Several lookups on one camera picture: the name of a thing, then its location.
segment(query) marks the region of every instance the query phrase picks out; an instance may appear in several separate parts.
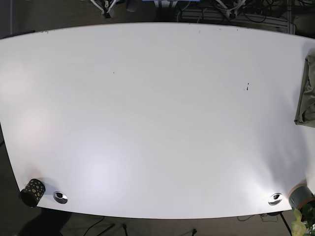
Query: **green cloth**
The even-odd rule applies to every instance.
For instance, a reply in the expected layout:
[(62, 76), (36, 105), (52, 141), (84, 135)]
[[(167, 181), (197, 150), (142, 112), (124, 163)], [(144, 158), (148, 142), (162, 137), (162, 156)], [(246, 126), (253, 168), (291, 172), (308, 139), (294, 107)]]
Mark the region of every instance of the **green cloth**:
[(295, 124), (315, 127), (315, 57), (305, 59)]

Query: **potted plant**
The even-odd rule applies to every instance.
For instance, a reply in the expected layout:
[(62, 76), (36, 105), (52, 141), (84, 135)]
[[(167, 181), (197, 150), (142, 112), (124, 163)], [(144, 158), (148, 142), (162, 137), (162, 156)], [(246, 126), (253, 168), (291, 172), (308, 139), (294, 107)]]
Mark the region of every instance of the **potted plant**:
[(306, 204), (302, 210), (293, 210), (295, 221), (292, 222), (292, 236), (315, 236), (315, 210)]
[(306, 184), (298, 184), (288, 194), (295, 221), (292, 236), (315, 236), (315, 197)]

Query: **pen holder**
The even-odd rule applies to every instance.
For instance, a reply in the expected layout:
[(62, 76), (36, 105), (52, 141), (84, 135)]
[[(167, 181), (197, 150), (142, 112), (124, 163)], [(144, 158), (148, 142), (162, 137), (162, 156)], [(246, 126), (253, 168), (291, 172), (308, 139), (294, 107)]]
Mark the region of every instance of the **pen holder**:
[(46, 191), (45, 185), (33, 178), (26, 187), (20, 192), (20, 199), (29, 207), (37, 206)]

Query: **white table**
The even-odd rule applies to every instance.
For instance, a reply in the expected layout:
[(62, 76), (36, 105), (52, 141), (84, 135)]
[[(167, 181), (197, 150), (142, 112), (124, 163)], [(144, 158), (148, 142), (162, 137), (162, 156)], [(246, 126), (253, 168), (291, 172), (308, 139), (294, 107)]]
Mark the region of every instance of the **white table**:
[[(294, 124), (315, 40), (237, 27), (123, 24), (0, 41), (0, 122), (40, 207), (140, 218), (290, 209), (315, 129)], [(61, 191), (68, 203), (52, 197)]]

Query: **metal grommet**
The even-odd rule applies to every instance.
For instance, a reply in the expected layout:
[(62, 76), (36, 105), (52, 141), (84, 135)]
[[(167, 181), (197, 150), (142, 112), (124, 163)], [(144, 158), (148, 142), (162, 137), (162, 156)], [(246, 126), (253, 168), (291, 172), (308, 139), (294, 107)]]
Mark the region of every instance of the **metal grommet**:
[(283, 196), (281, 193), (275, 193), (269, 198), (268, 203), (269, 205), (275, 206), (278, 203), (280, 203), (282, 199), (283, 199)]
[(54, 192), (54, 199), (57, 203), (66, 204), (68, 202), (68, 198), (62, 192)]

